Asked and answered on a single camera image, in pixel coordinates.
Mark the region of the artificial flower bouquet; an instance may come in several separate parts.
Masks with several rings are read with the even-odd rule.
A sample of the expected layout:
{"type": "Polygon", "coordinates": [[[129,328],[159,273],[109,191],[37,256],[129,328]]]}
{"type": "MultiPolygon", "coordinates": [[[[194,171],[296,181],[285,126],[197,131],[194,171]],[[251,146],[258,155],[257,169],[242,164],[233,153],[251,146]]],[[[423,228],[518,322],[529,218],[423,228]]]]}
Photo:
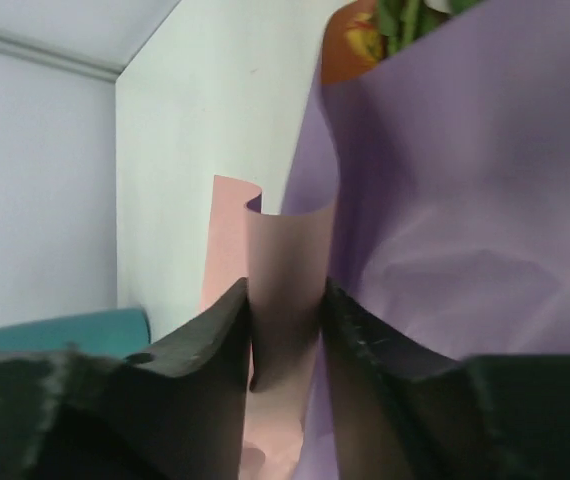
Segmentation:
{"type": "Polygon", "coordinates": [[[321,53],[324,85],[373,69],[443,23],[477,5],[476,0],[354,1],[327,23],[321,53]]]}

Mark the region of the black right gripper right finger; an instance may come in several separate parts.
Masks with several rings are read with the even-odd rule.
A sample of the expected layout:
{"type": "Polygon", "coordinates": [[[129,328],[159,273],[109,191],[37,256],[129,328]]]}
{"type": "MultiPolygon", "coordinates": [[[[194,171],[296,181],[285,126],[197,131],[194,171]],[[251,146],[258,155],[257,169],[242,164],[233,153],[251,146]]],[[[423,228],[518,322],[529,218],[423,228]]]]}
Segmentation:
{"type": "Polygon", "coordinates": [[[449,359],[333,283],[321,326],[342,479],[570,479],[570,355],[449,359]]]}

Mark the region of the purple wrapping paper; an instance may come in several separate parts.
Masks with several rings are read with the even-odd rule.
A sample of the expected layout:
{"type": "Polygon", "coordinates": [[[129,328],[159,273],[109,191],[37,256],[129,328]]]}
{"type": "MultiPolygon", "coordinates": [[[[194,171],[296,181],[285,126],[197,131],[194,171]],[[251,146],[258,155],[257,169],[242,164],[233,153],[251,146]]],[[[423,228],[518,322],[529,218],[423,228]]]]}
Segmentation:
{"type": "MultiPolygon", "coordinates": [[[[327,204],[325,290],[455,361],[570,355],[570,1],[483,1],[314,80],[280,215],[327,204]]],[[[342,479],[324,294],[298,479],[342,479]]]]}

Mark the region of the pink wrapping paper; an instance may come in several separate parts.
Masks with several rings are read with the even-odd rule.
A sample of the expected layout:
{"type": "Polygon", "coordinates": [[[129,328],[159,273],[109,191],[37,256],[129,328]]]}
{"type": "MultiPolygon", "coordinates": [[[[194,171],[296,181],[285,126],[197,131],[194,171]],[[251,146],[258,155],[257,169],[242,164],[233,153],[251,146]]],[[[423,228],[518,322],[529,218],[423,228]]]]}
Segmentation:
{"type": "Polygon", "coordinates": [[[290,479],[304,439],[334,206],[297,215],[261,206],[259,186],[215,176],[201,306],[246,278],[252,361],[239,476],[290,479]]]}

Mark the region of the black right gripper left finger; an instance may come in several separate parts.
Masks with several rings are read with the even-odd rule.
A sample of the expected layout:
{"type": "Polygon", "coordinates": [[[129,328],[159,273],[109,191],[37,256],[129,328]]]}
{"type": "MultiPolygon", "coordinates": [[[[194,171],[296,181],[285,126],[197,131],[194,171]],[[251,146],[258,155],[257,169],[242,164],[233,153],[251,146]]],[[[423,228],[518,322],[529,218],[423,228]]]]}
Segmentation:
{"type": "Polygon", "coordinates": [[[234,479],[247,282],[125,359],[0,353],[0,479],[234,479]]]}

